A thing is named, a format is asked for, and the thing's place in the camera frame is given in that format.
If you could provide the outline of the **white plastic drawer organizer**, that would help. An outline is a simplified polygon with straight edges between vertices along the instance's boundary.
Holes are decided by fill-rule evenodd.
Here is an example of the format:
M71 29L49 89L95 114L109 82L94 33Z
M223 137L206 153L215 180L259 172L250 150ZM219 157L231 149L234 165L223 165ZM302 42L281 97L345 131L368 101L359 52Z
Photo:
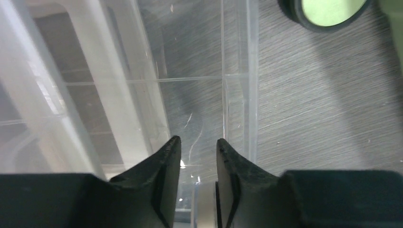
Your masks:
M0 172L130 169L182 141L176 228L218 228L216 142L252 162L256 0L3 0Z

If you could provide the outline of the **green hard-shell suitcase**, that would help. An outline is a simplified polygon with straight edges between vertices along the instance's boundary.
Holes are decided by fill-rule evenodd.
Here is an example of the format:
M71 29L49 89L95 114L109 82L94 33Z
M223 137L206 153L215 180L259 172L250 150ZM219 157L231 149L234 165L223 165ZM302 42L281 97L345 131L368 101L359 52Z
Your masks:
M370 6L370 0L279 0L283 13L295 23L313 32L335 32L351 25ZM403 2L379 0L387 17L394 49L403 66Z

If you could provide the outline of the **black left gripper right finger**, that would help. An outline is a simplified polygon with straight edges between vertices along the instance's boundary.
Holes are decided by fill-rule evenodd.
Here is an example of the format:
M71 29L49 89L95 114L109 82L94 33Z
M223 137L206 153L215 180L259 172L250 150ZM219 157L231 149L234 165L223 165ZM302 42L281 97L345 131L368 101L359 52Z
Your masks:
M217 150L220 228L400 228L403 177L379 170L288 170L275 176L226 140Z

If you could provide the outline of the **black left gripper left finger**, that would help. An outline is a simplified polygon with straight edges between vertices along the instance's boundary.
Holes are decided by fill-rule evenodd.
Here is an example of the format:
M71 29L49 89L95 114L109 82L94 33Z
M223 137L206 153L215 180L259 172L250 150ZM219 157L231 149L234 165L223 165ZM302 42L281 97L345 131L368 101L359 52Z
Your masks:
M171 228L181 139L109 181L90 173L3 174L3 228Z

